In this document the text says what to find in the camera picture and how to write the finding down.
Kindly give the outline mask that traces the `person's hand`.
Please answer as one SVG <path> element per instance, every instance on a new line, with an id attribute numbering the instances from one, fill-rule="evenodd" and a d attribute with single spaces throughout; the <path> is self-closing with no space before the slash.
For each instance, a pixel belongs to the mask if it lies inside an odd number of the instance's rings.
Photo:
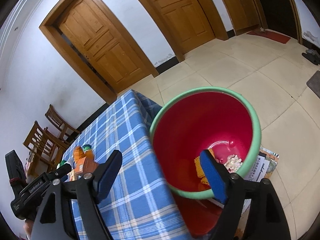
<path id="1" fill-rule="evenodd" d="M 34 222 L 32 220 L 26 219 L 24 222 L 23 228 L 25 230 L 25 234 L 27 236 L 27 239 L 31 239 L 31 232 L 33 229 L 33 225 L 34 225 Z"/>

